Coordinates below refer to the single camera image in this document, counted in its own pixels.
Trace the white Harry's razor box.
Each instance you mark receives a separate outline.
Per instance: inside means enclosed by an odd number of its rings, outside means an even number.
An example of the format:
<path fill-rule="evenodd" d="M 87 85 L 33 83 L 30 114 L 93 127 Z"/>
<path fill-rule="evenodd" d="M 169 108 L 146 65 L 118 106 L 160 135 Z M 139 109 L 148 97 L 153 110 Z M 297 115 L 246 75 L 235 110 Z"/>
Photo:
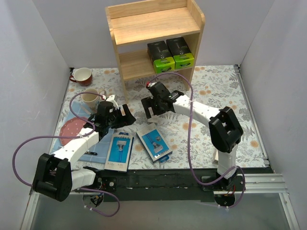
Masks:
<path fill-rule="evenodd" d="M 150 112 L 151 117 L 147 119 L 147 122 L 148 123 L 154 123 L 154 124 L 158 125 L 159 117 L 157 115 L 154 115 L 151 107 L 149 108 L 149 112 Z"/>

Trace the blue Harry's razor pack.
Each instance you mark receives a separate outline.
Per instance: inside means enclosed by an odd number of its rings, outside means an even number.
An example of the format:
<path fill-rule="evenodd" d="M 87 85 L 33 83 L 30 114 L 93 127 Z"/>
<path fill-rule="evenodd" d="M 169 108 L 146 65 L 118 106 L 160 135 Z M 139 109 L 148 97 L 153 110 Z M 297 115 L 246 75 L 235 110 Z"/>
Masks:
<path fill-rule="evenodd" d="M 153 163 L 164 163 L 172 154 L 171 147 L 154 123 L 137 130 L 137 135 L 148 152 Z"/>
<path fill-rule="evenodd" d="M 126 173 L 129 166 L 134 136 L 128 133 L 113 134 L 104 170 Z"/>

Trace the green black Gillette razor box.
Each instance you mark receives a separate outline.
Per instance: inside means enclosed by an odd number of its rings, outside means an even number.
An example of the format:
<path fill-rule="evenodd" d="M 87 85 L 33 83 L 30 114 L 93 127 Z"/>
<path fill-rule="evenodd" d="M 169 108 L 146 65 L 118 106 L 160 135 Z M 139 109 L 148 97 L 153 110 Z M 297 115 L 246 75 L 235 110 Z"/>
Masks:
<path fill-rule="evenodd" d="M 147 53 L 156 73 L 169 72 L 175 69 L 175 61 L 165 41 L 148 43 Z"/>
<path fill-rule="evenodd" d="M 189 68 L 194 64 L 194 56 L 183 37 L 167 39 L 166 44 L 175 61 L 175 69 Z"/>

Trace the long white Harry's box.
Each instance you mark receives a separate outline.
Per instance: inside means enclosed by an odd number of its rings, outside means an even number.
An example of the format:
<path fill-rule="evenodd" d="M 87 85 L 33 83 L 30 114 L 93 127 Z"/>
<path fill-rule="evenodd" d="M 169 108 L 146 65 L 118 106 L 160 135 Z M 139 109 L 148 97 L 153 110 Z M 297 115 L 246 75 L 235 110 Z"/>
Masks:
<path fill-rule="evenodd" d="M 212 164 L 215 164 L 215 165 L 218 164 L 218 151 L 217 150 L 213 153 Z"/>

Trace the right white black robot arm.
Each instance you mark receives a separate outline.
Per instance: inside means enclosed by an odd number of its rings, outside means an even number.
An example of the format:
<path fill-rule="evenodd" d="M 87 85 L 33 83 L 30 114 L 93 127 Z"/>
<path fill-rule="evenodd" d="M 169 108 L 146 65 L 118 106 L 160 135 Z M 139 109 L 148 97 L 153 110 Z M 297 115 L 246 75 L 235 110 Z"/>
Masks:
<path fill-rule="evenodd" d="M 216 179 L 212 182 L 198 181 L 202 186 L 215 185 L 222 190 L 233 188 L 237 175 L 236 151 L 243 135 L 243 129 L 230 107 L 210 107 L 193 100 L 180 91 L 170 92 L 160 81 L 147 83 L 151 96 L 141 100 L 147 118 L 173 112 L 186 115 L 209 128 L 211 142 L 217 149 L 218 167 Z"/>

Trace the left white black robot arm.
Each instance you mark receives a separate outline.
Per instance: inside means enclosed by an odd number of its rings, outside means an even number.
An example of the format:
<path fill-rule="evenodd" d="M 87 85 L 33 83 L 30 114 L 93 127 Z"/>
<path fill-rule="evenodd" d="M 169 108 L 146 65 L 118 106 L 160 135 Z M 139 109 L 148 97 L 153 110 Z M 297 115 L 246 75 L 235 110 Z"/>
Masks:
<path fill-rule="evenodd" d="M 76 136 L 70 138 L 69 143 L 53 154 L 44 153 L 40 156 L 32 184 L 34 191 L 57 201 L 65 200 L 71 191 L 81 187 L 98 191 L 102 180 L 96 175 L 97 169 L 85 167 L 73 170 L 73 165 L 109 129 L 129 126 L 136 121 L 126 104 L 116 108 L 109 101 L 100 102 L 97 112 L 82 120 L 86 122 L 85 125 Z"/>

